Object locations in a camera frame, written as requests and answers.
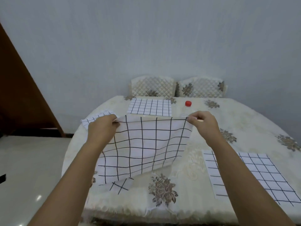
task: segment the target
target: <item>hand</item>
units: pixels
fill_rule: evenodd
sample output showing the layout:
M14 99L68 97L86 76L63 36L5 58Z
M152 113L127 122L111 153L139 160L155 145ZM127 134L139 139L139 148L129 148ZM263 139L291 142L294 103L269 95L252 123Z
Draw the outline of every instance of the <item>hand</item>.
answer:
M117 119L116 115L111 114L97 118L88 126L87 143L95 145L97 148L105 147L116 133L119 123L113 123Z
M216 141L223 140L215 117L208 111L197 111L189 115L187 121L194 125L209 147Z

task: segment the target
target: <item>wooden door frame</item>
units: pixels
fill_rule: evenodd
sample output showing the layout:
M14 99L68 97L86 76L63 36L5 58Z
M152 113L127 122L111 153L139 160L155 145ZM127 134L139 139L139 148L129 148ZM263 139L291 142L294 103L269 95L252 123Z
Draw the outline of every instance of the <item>wooden door frame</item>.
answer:
M21 57L17 53L15 47L13 46L11 40L9 39L8 35L6 34L1 23L0 23L0 40L2 40L4 42L4 44L6 45L6 49L8 49L9 52L11 53L11 55L13 56L13 64L18 65L21 68L21 70L23 71L24 76L28 79L28 82L30 84L29 87L32 88L35 96L40 101L41 107L45 110L47 115L50 117L55 128L58 129L58 131L60 132L62 137L66 137L66 134L63 132L60 124L58 123L57 119L55 118L54 114L52 113L49 105L47 104L42 93L40 92L39 88L37 87L36 83L34 82L31 74L29 73L28 69L26 68L25 64L23 63ZM7 122L7 121L2 123L2 127L1 127L1 123L0 123L0 129L7 128L8 125L9 125L9 122Z

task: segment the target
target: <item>person's right hand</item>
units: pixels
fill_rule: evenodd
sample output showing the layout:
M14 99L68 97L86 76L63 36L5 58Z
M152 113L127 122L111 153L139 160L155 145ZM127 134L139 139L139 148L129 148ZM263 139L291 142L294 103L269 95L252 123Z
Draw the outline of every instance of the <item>person's right hand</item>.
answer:
M187 121L194 125L209 147L216 141L223 140L215 117L208 111L197 111L189 115Z

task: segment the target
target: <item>person's left hand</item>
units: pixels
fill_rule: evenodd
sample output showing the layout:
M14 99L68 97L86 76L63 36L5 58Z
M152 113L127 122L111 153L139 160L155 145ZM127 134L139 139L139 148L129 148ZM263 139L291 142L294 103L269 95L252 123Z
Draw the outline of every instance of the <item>person's left hand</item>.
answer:
M117 119L116 115L111 114L97 118L88 126L87 143L96 145L97 148L105 147L116 133L119 123L113 123Z

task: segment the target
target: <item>red bottle cap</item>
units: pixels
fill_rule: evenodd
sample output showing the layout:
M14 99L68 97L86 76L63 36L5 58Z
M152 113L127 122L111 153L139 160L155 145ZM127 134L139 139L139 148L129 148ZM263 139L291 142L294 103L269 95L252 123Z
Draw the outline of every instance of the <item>red bottle cap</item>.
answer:
M188 107L190 107L191 106L191 101L186 101L185 105L188 106Z

